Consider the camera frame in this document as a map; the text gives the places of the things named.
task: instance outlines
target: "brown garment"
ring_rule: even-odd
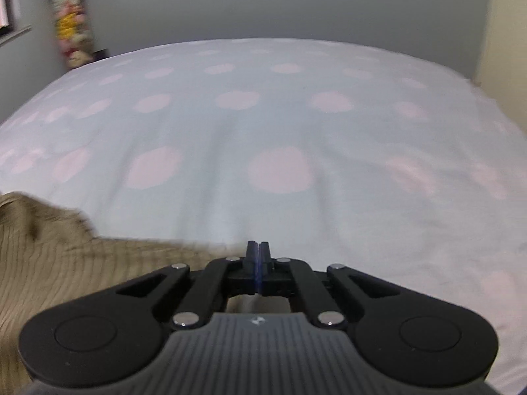
[[[35,314],[171,263],[196,270],[227,255],[225,247],[103,239],[77,211],[0,195],[0,394],[30,382],[17,339]]]

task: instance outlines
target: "window sill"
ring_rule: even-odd
[[[14,40],[15,38],[27,33],[28,31],[31,31],[31,25],[27,25],[22,28],[18,28],[18,30],[13,31],[12,33],[6,34],[4,36],[0,37],[0,47],[4,44],[10,42],[11,40]]]

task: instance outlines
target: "polka dot bed sheet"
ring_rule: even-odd
[[[52,83],[0,127],[0,189],[101,235],[242,244],[467,306],[527,384],[527,143],[445,67],[353,44],[170,44]]]

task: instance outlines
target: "mattress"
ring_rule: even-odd
[[[0,127],[0,190],[112,237],[335,262],[484,315],[527,384],[527,143],[471,83],[338,42],[197,41],[74,70]]]

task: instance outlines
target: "silver rivet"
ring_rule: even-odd
[[[344,322],[344,315],[339,312],[335,312],[333,310],[322,312],[320,315],[318,315],[318,320],[328,327],[332,327],[334,325],[342,324]]]
[[[194,312],[181,312],[172,317],[172,321],[179,327],[189,327],[199,321],[199,316]]]

